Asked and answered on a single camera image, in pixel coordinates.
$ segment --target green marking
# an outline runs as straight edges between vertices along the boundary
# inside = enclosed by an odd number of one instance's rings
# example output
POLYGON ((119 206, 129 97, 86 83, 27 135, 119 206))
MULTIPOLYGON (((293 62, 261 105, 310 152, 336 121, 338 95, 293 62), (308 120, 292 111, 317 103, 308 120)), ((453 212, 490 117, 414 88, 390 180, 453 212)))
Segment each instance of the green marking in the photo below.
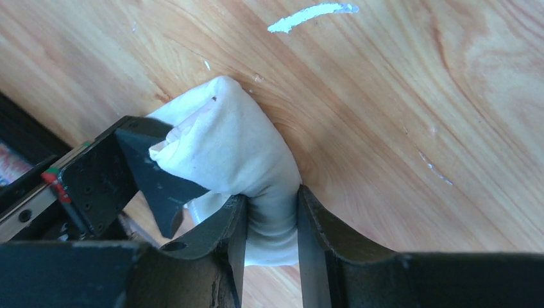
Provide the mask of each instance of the green marking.
POLYGON ((60 172, 60 170, 58 168, 50 167, 44 173, 52 173, 54 175, 57 175, 59 172, 60 172))

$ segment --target white paint spot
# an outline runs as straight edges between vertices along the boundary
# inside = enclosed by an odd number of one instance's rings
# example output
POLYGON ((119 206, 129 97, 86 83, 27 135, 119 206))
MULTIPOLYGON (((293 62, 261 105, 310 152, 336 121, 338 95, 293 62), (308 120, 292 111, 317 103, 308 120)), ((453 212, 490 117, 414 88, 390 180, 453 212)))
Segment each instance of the white paint spot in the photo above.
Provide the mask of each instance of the white paint spot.
POLYGON ((255 80, 255 82, 263 82, 264 78, 259 74, 255 74, 255 76, 253 77, 253 80, 255 80))
POLYGON ((68 241, 68 234, 63 234, 63 235, 59 236, 58 240, 63 241, 63 242, 68 241))
POLYGON ((429 169, 436 175, 438 176, 442 181, 446 182, 447 184, 449 185, 453 185, 453 183, 448 180, 448 178, 446 178, 442 173, 440 173, 430 162, 429 162, 429 159, 425 156, 425 154, 423 154, 422 152, 420 152, 420 157, 421 159, 423 159, 423 161, 427 164, 427 167, 429 167, 429 169))
POLYGON ((271 33, 274 32, 285 32, 289 33, 293 27, 308 21, 312 18, 315 18, 320 15, 330 14, 330 13, 357 13, 359 7, 352 4, 342 4, 342 3, 321 3, 314 6, 300 10, 291 16, 284 17, 277 21, 275 24, 268 27, 268 31, 271 33))

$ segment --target white paint smear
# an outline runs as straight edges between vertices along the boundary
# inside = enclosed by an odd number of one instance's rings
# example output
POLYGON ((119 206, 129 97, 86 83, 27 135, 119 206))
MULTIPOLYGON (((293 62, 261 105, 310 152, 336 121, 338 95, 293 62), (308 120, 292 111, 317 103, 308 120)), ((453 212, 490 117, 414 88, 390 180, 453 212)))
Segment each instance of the white paint smear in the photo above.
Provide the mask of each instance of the white paint smear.
POLYGON ((277 21, 275 24, 268 27, 269 32, 285 32, 289 33, 291 29, 305 21, 314 17, 330 14, 330 13, 357 13, 359 7, 352 4, 342 3, 321 3, 304 10, 298 11, 291 16, 285 17, 277 21))
POLYGON ((255 76, 253 77, 253 80, 255 80, 255 82, 263 82, 264 78, 259 74, 255 74, 255 76))

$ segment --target mounting hole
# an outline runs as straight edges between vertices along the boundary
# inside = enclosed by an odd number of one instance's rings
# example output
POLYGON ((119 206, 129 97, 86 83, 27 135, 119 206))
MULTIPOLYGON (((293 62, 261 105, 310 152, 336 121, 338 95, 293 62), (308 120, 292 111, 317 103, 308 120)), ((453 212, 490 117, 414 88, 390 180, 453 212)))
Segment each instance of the mounting hole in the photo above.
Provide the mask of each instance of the mounting hole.
POLYGON ((92 202, 91 201, 88 201, 88 202, 85 202, 85 204, 83 204, 83 210, 85 212, 88 212, 90 211, 90 208, 92 207, 92 202))
POLYGON ((19 221, 21 223, 25 223, 32 218, 32 211, 31 210, 23 210, 21 213, 19 213, 19 221))
POLYGON ((84 194, 90 194, 91 192, 92 192, 92 186, 85 186, 85 188, 83 188, 84 194))
POLYGON ((170 242, 162 247, 165 252, 173 252, 175 250, 182 250, 187 247, 184 242, 170 242))

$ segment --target screw hole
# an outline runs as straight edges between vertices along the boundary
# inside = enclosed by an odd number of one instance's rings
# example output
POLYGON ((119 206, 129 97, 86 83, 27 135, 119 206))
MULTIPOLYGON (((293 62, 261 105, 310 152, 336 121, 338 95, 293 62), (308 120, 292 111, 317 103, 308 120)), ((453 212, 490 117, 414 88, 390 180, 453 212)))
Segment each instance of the screw hole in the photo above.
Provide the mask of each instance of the screw hole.
POLYGON ((21 213, 19 213, 19 221, 21 223, 25 223, 32 218, 32 211, 31 210, 23 210, 21 213))
POLYGON ((88 202, 85 202, 85 204, 83 205, 83 210, 85 212, 88 212, 90 211, 90 208, 92 207, 92 202, 88 201, 88 202))

